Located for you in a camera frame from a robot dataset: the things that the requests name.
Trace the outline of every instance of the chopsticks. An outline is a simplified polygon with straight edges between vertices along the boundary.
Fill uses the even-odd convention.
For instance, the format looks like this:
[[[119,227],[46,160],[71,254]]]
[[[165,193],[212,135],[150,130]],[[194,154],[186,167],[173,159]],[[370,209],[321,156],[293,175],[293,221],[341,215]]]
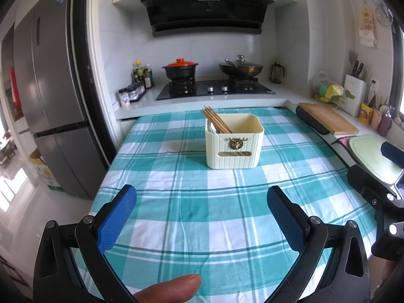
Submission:
[[[220,131],[220,133],[233,133],[225,122],[214,112],[214,110],[210,107],[206,107],[201,110],[201,113],[209,120],[209,122],[213,123],[215,128]]]

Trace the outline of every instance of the cutting board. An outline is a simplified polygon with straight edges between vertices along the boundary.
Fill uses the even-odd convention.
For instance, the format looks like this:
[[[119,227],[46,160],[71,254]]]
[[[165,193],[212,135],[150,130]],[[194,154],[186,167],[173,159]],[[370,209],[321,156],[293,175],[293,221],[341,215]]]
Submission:
[[[320,122],[331,134],[345,135],[359,133],[359,130],[355,126],[325,104],[299,103],[299,106]]]
[[[375,177],[387,183],[394,184],[403,174],[403,169],[381,154],[381,145],[386,140],[368,134],[350,138],[349,147],[360,163]]]

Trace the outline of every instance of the tablecloth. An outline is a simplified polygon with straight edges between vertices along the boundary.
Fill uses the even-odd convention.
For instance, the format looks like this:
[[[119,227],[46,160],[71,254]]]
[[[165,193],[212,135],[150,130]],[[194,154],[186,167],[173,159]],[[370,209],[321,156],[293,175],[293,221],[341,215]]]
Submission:
[[[375,241],[373,210],[347,183],[347,169],[309,126],[286,109],[219,109],[251,113],[265,130],[259,164],[212,170],[206,165],[205,121],[199,111],[140,117],[121,146],[91,213],[133,185],[137,205],[115,246],[105,253],[131,292],[199,273],[193,301],[264,302],[298,253],[290,249],[266,204],[268,187],[324,222],[355,220],[368,255]],[[326,250],[305,294],[325,268]],[[97,294],[80,257],[77,263]]]

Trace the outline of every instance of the black pot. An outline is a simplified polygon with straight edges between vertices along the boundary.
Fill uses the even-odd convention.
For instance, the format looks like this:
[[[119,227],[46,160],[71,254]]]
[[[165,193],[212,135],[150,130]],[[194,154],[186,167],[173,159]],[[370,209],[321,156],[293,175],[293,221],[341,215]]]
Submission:
[[[176,62],[168,64],[163,68],[167,77],[172,81],[191,80],[195,78],[195,68],[197,64],[192,61],[185,61],[184,58],[177,59]]]
[[[188,66],[164,66],[167,77],[172,81],[190,80],[195,77],[197,64]]]
[[[220,70],[231,78],[245,80],[253,78],[261,73],[263,66],[243,60],[244,56],[239,54],[239,60],[229,60],[219,64]]]

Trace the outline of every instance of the gas stove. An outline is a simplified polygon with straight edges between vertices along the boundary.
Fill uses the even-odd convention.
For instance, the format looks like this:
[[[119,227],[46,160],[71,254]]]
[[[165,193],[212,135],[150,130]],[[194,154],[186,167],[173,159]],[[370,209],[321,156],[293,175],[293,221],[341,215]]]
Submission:
[[[156,100],[175,99],[194,96],[219,96],[225,94],[275,94],[258,83],[257,78],[247,80],[172,81],[161,91]]]

